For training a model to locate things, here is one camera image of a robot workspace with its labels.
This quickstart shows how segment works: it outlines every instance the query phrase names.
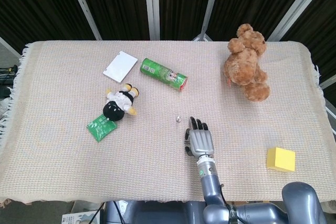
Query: robotic arm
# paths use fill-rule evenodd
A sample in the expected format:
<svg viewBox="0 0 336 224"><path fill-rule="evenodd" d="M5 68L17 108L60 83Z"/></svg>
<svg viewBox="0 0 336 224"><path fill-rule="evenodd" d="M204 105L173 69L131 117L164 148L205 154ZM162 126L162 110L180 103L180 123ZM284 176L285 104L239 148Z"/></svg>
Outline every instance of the robotic arm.
<svg viewBox="0 0 336 224"><path fill-rule="evenodd" d="M289 183L282 189L287 214L271 203L237 208L229 205L219 183L208 126L193 117L190 119L192 130L187 129L185 133L186 152L197 158L203 196L207 203L203 211L206 224L327 224L315 190L301 182Z"/></svg>

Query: teddy bear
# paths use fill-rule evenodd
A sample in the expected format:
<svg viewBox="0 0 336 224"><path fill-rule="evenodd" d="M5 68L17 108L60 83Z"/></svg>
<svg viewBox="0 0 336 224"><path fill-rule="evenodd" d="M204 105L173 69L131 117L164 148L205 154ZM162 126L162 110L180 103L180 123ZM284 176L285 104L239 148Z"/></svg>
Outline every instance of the teddy bear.
<svg viewBox="0 0 336 224"><path fill-rule="evenodd" d="M248 100L261 102L270 94L267 74L258 64L258 58L266 51L265 39L250 24L239 26L237 37L228 43L231 55L224 64L224 75L228 85L239 85Z"/></svg>

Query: white card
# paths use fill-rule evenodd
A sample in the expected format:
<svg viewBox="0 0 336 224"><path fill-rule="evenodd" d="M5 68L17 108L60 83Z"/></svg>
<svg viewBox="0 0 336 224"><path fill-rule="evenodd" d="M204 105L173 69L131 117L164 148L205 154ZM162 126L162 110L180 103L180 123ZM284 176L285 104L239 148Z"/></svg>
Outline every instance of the white card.
<svg viewBox="0 0 336 224"><path fill-rule="evenodd" d="M137 61L137 58L120 51L103 74L120 83Z"/></svg>

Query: can label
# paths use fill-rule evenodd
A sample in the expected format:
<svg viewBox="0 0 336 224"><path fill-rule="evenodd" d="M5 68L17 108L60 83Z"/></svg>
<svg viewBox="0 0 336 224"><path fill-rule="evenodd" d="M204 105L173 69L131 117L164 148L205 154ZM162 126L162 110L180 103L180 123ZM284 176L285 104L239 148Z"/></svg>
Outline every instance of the can label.
<svg viewBox="0 0 336 224"><path fill-rule="evenodd" d="M143 60L140 71L177 90L182 90L188 79L187 76L177 73L147 58Z"/></svg>

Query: yellow cube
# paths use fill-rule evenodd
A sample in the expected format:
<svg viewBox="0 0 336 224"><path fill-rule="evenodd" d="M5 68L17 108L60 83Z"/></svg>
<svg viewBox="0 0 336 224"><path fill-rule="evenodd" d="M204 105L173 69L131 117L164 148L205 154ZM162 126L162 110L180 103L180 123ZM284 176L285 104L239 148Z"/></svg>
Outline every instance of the yellow cube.
<svg viewBox="0 0 336 224"><path fill-rule="evenodd" d="M268 149L266 167L281 172L294 172L295 152L279 147Z"/></svg>

